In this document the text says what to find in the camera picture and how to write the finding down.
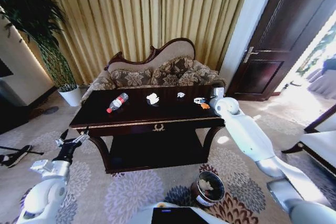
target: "drawer handle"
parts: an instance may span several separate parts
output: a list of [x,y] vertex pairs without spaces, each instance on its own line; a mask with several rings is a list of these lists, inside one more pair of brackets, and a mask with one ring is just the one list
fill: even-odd
[[166,129],[164,128],[163,124],[161,124],[161,127],[160,127],[160,128],[158,128],[157,126],[158,126],[157,124],[154,125],[154,129],[153,129],[153,131],[165,131],[165,130],[166,130]]

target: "dark wooden door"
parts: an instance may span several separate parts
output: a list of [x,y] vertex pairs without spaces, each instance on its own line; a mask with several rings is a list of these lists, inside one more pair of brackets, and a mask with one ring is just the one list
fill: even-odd
[[335,9],[336,0],[269,0],[226,95],[267,100]]

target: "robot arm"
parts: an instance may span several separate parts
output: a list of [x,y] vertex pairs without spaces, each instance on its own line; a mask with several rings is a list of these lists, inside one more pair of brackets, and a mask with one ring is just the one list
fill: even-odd
[[72,156],[75,149],[89,138],[87,130],[74,140],[63,141],[66,135],[67,131],[56,141],[61,150],[52,162],[41,160],[33,163],[31,169],[40,173],[43,181],[28,193],[17,223],[56,223],[56,214],[67,192]]
[[[310,178],[300,169],[280,160],[274,154],[271,140],[258,124],[243,113],[235,99],[223,98],[223,93],[223,88],[215,89],[216,97],[210,101],[210,106],[224,119],[225,126],[239,149],[262,172],[277,179],[267,184],[268,189],[283,210],[289,213],[292,222],[320,223],[323,220],[321,215],[324,214],[328,218],[332,215],[333,220],[336,220],[336,212],[328,208],[330,203]],[[309,212],[314,212],[320,220],[311,218],[311,222],[303,222],[303,219],[297,217],[305,214],[311,216]]]

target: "red bottle label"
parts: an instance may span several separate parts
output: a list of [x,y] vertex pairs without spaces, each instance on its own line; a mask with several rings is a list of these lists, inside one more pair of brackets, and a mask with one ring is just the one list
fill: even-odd
[[121,104],[124,103],[124,99],[123,99],[122,97],[117,97],[117,99],[118,99],[119,101],[121,101]]

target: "dark wooden coffee table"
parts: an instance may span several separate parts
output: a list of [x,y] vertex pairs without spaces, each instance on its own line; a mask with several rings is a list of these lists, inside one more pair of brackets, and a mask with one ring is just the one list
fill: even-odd
[[[129,100],[108,114],[106,108],[122,92]],[[146,101],[153,92],[160,97],[158,106]],[[186,96],[178,98],[178,92]],[[211,86],[94,91],[70,127],[80,132],[89,126],[90,140],[102,156],[106,173],[206,163],[224,120],[193,100],[209,99],[211,92]],[[203,146],[195,133],[198,128],[211,128]],[[110,151],[101,136],[113,136]]]

